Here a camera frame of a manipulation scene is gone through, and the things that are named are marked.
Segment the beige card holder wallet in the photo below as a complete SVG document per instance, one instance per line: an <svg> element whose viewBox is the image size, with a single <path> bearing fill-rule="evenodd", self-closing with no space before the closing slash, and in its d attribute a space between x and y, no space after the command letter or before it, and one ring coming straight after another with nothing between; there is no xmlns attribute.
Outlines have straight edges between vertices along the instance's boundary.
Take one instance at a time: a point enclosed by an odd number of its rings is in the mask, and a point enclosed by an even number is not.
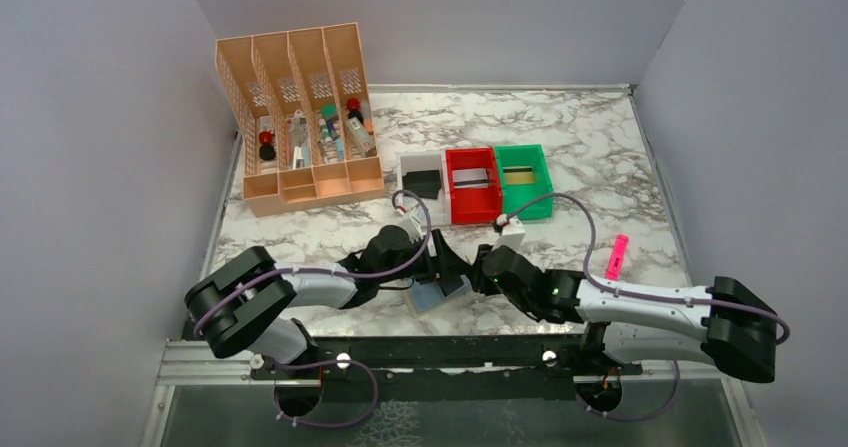
<svg viewBox="0 0 848 447"><path fill-rule="evenodd" d="M472 287L469 279L466 275L464 276L467 278L466 286L447 298L442 295L438 282L422 283L414 281L410 288L403 294L404 302L410 313L415 317L422 316L454 300L455 298L471 292Z"/></svg>

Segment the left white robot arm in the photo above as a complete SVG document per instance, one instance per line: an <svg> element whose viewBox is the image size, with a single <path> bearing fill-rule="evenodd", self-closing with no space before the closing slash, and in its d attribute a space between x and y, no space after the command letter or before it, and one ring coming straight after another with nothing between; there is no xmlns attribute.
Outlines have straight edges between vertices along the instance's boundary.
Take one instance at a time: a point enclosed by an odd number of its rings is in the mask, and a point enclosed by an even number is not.
<svg viewBox="0 0 848 447"><path fill-rule="evenodd" d="M471 265L435 229L414 240L397 225L380 229L360 251L330 264L276 263L267 249L250 247L190 288L184 303L195 321L193 334L219 359L242 351L269 356L298 378L313 368L314 343L288 307L359 307L385 283L411 279L437 287L460 287Z"/></svg>

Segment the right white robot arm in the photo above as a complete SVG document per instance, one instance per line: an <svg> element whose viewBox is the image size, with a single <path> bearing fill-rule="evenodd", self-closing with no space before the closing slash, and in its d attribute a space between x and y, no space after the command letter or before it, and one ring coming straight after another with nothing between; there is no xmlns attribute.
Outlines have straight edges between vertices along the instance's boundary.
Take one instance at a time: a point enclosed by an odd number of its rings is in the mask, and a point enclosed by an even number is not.
<svg viewBox="0 0 848 447"><path fill-rule="evenodd" d="M598 324L601 336L577 347L579 365L600 374L615 362L698 362L753 383L776 377L786 339L777 313L743 283L718 276L708 286L666 289L542 269L513 249L484 246L474 288L502 295L536 322Z"/></svg>

